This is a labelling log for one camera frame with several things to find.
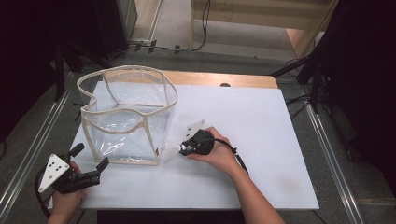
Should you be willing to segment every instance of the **person's right hand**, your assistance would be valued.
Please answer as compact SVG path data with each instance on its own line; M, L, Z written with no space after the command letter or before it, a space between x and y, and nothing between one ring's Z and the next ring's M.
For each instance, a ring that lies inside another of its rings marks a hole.
M210 127L205 130L210 132L215 138L221 139L230 144L228 138L221 135L214 127ZM191 153L187 158L195 161L205 161L227 175L230 175L234 169L241 169L241 166L236 161L235 155L231 149L217 141L215 141L215 145L208 155Z
M75 162L70 161L70 166L81 174ZM86 196L87 192L85 189L66 194L55 191L52 195L53 209L48 223L68 223Z

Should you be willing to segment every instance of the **electrical cable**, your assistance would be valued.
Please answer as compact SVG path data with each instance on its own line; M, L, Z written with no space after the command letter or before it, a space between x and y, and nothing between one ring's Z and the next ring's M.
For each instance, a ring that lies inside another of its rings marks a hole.
M231 152L235 155L236 159L238 160L239 164L241 165L241 167L247 172L248 174L248 168L246 167L245 163L243 162L241 156L239 156L238 152L236 151L236 147L232 147L228 142L218 139L218 138L206 138L202 141L200 141L199 143L203 143L203 142L207 142L207 141L217 141L222 143L223 145L225 145L226 147L228 147Z
M289 99L286 102L286 105L291 105L291 104L296 103L298 101L309 101L310 99L311 99L311 94L308 93L308 94L304 94L304 95L301 95L301 96L293 98L293 99Z
M0 160L2 160L4 158L4 156L6 155L7 152L7 143L6 140L3 141L3 148L0 149Z
M117 57L119 57L122 53L129 51L131 49L136 49L137 46L139 46L140 49L167 49L167 50L177 50L177 51L197 51L200 50L201 48L203 48L206 45L206 39L207 39L207 21L209 19L209 12L210 12L210 0L207 0L206 4L205 4L205 8L204 8L204 12L202 14L202 29L204 31L204 39L201 43L201 45L196 48L196 49L176 49L176 48L165 48L165 47L153 47L153 46L140 46L137 44L134 44L134 46L129 47L128 49L125 49L123 51L120 51L118 55L115 56L115 58L113 58L111 61L115 60Z
M323 220L323 218L317 213L317 211L312 210L312 212L317 215L317 217L320 219L320 221L322 221L324 224L326 224L326 222Z
M299 110L297 110L294 114L290 115L290 119L293 120L295 117L297 117L298 114L300 114L301 111L303 111L304 108L306 108L309 105L309 102L306 102Z
M84 106L84 104L77 104L77 103L73 103L73 105ZM74 122L77 122L80 117L81 117L81 110L78 111L78 113L74 119Z
M289 63L292 62L292 61L297 61L297 63L299 62L298 59L291 59L291 60L288 60L287 62L285 62L285 67L287 67L287 66L289 65ZM299 72L299 73L301 72L301 70L299 70L298 67L297 67L297 68L294 68L293 70L296 70L296 71ZM297 76L298 76L298 75L292 74L291 71L288 72L288 74L289 74L290 76L292 76L292 77L297 77Z
M81 213L79 214L78 219L77 219L77 221L76 221L76 224L79 224L79 222L82 220L82 217L84 216L84 214L85 214L86 211L87 211L87 210L82 210L82 211L81 211Z

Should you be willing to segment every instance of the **aluminum rail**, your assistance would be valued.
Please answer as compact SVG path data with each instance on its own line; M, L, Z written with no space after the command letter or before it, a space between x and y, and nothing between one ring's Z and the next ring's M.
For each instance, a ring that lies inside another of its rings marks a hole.
M301 86L301 92L302 94L307 94L308 90L305 86ZM346 214L349 217L349 221L353 224L363 224L364 221L361 216L360 209L357 205L355 197L352 194L352 190L347 183L341 166L335 157L332 145L330 144L327 134L323 128L319 114L316 114L314 112L314 109L311 107L311 105L309 105L306 110L308 112L309 118L311 119L315 132L317 133L320 146L323 150L324 157L326 158L326 161L329 165L329 169L332 173L332 178L334 180L335 186L340 193L341 200L346 209Z
M25 183L29 173L32 171L32 168L38 158L38 155L41 152L41 149L43 148L48 136L50 135L55 121L58 119L62 109L64 108L64 103L67 101L70 93L70 87L71 85L76 83L74 74L69 73L65 82L66 88L64 94L61 96L59 101L54 103L51 107L49 114L47 115L40 130L35 136L35 140L33 141L32 145L30 145L29 150L23 158L20 167L18 168L15 175L12 177L11 181L8 183L3 195L1 196L0 223L5 222L9 211L17 200L19 193L21 192L23 184Z

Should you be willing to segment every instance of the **white tabletop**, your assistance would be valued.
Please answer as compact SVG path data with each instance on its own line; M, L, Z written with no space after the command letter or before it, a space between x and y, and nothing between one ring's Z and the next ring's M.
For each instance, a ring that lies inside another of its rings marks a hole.
M165 140L181 143L186 127L204 119L227 136L250 177L276 209L318 209L318 201L281 90L177 85L178 101ZM95 169L82 129L73 160ZM159 166L109 164L87 189L86 209L237 209L231 180L210 165L176 154Z

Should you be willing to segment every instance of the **clear plastic bag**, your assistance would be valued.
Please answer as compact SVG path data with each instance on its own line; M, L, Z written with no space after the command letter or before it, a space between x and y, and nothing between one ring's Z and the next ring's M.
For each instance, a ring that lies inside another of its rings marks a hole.
M81 123L96 161L159 164L162 144L177 102L164 72L137 65L81 77Z

